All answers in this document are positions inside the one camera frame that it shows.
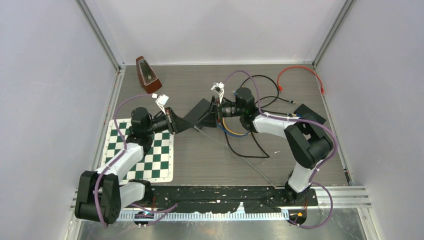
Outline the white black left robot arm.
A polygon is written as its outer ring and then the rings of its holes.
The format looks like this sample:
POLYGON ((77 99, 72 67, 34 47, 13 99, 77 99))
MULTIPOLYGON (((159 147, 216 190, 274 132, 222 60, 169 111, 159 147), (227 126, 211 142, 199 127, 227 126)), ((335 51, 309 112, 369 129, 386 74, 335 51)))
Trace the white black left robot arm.
POLYGON ((148 207, 154 199, 149 181, 130 180, 124 185, 120 182, 150 151, 153 134, 164 131, 178 134, 195 125, 177 116, 170 107, 155 116, 138 107, 131 112, 130 124, 123 148, 105 166, 81 174, 74 208, 76 218, 108 226, 132 203, 148 207))

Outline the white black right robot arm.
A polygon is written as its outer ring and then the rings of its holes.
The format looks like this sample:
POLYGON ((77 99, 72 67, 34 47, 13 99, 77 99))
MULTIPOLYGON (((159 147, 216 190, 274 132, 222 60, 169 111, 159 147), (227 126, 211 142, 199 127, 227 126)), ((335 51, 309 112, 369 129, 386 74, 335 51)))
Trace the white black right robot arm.
POLYGON ((291 205, 299 205, 306 197, 312 179, 320 164, 336 153, 332 132, 320 115, 307 107, 299 107, 295 116, 278 116, 263 111, 249 88, 235 92, 235 100, 224 97, 207 101, 202 99, 194 108, 198 128, 218 127, 226 131, 225 118, 238 117, 249 133, 271 134, 287 140, 296 161, 284 186, 285 198, 291 205))

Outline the dark grey network switch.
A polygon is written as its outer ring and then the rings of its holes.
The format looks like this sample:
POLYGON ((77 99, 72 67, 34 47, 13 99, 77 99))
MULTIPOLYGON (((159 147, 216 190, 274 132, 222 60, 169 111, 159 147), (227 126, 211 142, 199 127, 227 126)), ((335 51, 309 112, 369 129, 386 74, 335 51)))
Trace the dark grey network switch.
POLYGON ((203 98, 183 117, 183 119, 198 127, 200 120, 209 112, 210 107, 211 102, 203 98))

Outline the black blue network switch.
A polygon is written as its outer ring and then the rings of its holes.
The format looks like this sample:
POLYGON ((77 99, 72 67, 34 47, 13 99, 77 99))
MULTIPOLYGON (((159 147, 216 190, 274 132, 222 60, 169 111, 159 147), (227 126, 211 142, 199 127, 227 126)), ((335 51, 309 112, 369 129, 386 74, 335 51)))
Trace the black blue network switch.
POLYGON ((302 119, 306 119, 306 117, 313 116, 313 119, 321 125, 323 125, 327 121, 327 119, 325 119, 303 103, 294 111, 294 113, 297 117, 300 117, 302 119))

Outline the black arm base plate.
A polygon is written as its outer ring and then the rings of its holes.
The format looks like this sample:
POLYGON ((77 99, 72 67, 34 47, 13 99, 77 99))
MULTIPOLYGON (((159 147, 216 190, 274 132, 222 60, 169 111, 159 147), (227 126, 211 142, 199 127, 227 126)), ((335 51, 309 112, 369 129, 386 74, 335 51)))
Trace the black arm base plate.
POLYGON ((142 207, 166 210, 176 205, 175 213, 234 213, 239 206, 247 213, 277 213, 281 207, 316 207, 318 199, 309 189, 299 200, 287 197, 284 188, 272 186, 154 185, 146 196, 135 201, 142 207))

